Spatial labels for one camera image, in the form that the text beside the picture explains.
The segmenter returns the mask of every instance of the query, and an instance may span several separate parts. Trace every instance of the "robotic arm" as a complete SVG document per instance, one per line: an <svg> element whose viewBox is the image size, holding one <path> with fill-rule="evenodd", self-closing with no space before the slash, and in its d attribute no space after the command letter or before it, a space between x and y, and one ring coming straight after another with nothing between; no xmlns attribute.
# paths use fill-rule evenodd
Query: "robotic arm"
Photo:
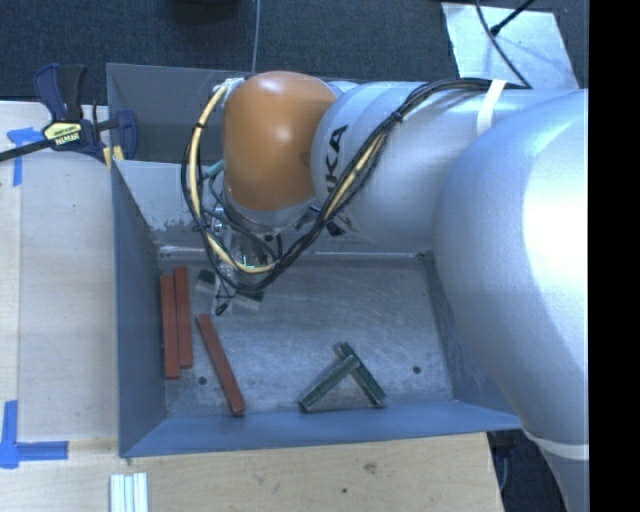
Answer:
<svg viewBox="0 0 640 512"><path fill-rule="evenodd" d="M221 282L265 290L321 234L433 251L467 341L589 510L588 93L501 81L226 82L195 125L185 199ZM199 144L216 106L223 161Z"/></svg>

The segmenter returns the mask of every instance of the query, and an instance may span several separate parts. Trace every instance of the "wooden stick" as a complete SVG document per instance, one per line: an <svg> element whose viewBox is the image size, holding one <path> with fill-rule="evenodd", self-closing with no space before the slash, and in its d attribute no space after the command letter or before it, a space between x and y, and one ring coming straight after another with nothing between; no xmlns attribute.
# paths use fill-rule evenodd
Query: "wooden stick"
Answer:
<svg viewBox="0 0 640 512"><path fill-rule="evenodd" d="M178 347L180 368L193 367L191 337L191 301L189 299L189 272L187 267L175 267L173 279L176 290L176 315L178 318Z"/></svg>
<svg viewBox="0 0 640 512"><path fill-rule="evenodd" d="M160 301L162 303L162 338L164 340L164 377L165 379L178 379L180 377L180 353L173 276L160 276Z"/></svg>
<svg viewBox="0 0 640 512"><path fill-rule="evenodd" d="M227 355L220 343L220 338L218 338L218 333L213 327L211 317L204 313L200 314L196 317L196 323L198 324L198 329L200 329L200 334L209 353L213 369L220 380L220 385L229 403L229 408L234 416L240 416L244 413L247 406L238 387L236 377L231 370Z"/></svg>

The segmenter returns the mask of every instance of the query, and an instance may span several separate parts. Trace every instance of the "wooden table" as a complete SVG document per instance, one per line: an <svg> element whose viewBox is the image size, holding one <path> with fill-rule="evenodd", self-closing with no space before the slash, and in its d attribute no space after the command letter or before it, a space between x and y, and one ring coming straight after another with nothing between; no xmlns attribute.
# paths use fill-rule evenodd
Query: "wooden table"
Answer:
<svg viewBox="0 0 640 512"><path fill-rule="evenodd" d="M21 112L38 108L0 102L0 150L11 147L8 129L28 123ZM0 164L2 402L17 398L19 380L21 188L12 178L13 163ZM483 433L133 460L118 457L114 437L78 439L66 461L0 469L0 510L105 511L110 475L137 472L148 474L153 512L504 510Z"/></svg>

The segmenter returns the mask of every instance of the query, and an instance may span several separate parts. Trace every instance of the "bin floor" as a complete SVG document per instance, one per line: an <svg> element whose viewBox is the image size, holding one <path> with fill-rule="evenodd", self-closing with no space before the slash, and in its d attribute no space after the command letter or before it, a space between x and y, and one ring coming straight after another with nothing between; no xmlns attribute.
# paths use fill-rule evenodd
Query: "bin floor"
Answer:
<svg viewBox="0 0 640 512"><path fill-rule="evenodd" d="M164 272L181 264L164 263ZM196 289L207 262L189 268L192 318L212 313L212 294ZM348 342L387 394L386 404L452 399L452 386L418 257L306 256L270 285L254 310L232 302L212 314L247 403L247 414L298 409L298 401L340 361ZM169 416L228 414L193 323L194 366L166 381ZM317 410L371 407L351 377Z"/></svg>

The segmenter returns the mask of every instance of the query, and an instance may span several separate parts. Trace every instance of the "black carpet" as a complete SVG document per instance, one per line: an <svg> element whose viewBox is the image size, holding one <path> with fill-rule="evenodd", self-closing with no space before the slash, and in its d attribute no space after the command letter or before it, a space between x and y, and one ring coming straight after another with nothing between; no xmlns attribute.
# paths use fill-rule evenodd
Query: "black carpet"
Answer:
<svg viewBox="0 0 640 512"><path fill-rule="evenodd" d="M255 20L260 5L257 52ZM484 0L515 8L519 0ZM456 76L435 0L0 0L0 99L33 99L43 66L84 64L84 103L107 103L108 62L231 71L295 70L354 80L431 81ZM588 0L539 0L553 12L581 87L588 87ZM563 512L546 462L520 432L499 436L496 469L507 512Z"/></svg>

